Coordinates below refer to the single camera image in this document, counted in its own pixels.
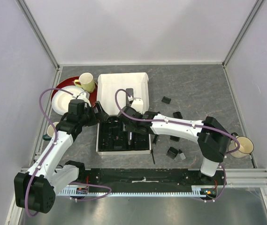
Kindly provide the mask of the small clear oil bottle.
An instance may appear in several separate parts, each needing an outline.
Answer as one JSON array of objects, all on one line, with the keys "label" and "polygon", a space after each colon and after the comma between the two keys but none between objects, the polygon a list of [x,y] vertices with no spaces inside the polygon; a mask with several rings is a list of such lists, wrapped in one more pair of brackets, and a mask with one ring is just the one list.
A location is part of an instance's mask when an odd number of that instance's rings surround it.
[{"label": "small clear oil bottle", "polygon": [[180,158],[181,158],[182,160],[185,160],[185,159],[186,159],[185,154],[184,154],[181,150],[178,150],[178,152],[179,152]]}]

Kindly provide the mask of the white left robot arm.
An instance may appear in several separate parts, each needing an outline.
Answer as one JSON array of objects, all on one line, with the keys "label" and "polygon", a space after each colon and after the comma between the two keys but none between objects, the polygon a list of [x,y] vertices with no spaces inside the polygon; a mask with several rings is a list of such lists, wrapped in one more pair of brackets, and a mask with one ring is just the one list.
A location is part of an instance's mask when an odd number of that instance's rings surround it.
[{"label": "white left robot arm", "polygon": [[82,184],[86,180],[84,163],[70,160],[59,171],[55,169],[84,127],[97,125],[107,118],[98,101],[94,108],[81,99],[70,101],[42,155],[27,172],[19,172],[14,178],[16,205],[24,208],[29,217],[34,216],[32,211],[48,213],[56,195],[68,184]]}]

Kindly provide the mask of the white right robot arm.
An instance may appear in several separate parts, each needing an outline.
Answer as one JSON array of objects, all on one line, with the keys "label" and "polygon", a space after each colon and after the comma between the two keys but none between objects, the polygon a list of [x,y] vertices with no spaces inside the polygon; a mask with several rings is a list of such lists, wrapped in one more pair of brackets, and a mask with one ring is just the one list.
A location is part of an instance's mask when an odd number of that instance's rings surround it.
[{"label": "white right robot arm", "polygon": [[168,135],[187,139],[199,145],[203,161],[198,172],[202,184],[210,184],[223,162],[231,136],[213,117],[205,120],[183,120],[164,116],[158,112],[141,114],[130,106],[119,108],[119,119],[133,133]]}]

